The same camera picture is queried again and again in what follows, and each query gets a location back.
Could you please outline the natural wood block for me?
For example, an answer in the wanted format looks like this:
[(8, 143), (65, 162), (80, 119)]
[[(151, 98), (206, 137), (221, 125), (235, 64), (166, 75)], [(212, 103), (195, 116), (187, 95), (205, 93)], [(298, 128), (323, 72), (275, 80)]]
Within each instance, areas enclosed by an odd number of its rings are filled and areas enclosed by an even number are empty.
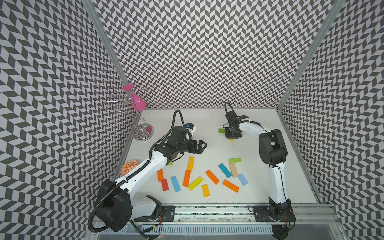
[(236, 169), (236, 164), (233, 163), (233, 162), (230, 162), (230, 169), (231, 169), (233, 178), (237, 178), (238, 177), (238, 172), (237, 172), (237, 169)]

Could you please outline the teal block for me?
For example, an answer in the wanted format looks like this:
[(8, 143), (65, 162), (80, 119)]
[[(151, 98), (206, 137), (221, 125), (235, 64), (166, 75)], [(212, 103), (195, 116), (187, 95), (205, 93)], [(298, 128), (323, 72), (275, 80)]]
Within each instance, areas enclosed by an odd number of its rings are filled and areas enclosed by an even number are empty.
[(230, 178), (232, 176), (232, 173), (228, 170), (228, 168), (224, 164), (220, 164), (219, 168), (223, 172), (223, 174), (226, 176), (226, 178)]

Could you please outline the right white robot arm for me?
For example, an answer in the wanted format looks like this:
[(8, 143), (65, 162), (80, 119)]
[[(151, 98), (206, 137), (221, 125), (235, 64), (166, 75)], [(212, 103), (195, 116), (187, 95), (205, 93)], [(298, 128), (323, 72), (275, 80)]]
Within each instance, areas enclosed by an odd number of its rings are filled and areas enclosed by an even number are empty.
[(260, 158), (268, 168), (269, 217), (275, 222), (283, 221), (281, 232), (288, 233), (296, 225), (296, 216), (286, 189), (284, 171), (288, 150), (282, 132), (279, 129), (266, 129), (246, 115), (237, 115), (229, 102), (224, 103), (224, 109), (228, 121), (228, 126), (224, 128), (227, 139), (237, 140), (243, 132), (258, 139)]

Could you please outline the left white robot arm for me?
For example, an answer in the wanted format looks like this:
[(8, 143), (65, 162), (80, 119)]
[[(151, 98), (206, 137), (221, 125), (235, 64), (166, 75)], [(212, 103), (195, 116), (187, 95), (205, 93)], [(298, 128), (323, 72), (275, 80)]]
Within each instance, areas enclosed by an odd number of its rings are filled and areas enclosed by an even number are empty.
[(100, 233), (107, 229), (115, 232), (121, 230), (127, 223), (145, 239), (146, 235), (134, 223), (139, 217), (161, 219), (161, 203), (152, 196), (146, 196), (139, 201), (134, 201), (137, 191), (159, 170), (184, 156), (185, 153), (202, 154), (207, 143), (193, 139), (196, 126), (192, 123), (181, 121), (175, 124), (176, 116), (182, 115), (180, 110), (175, 110), (170, 130), (157, 140), (149, 150), (148, 158), (141, 162), (128, 174), (114, 180), (106, 180), (99, 188), (98, 196), (93, 210), (88, 219), (88, 229), (92, 233)]

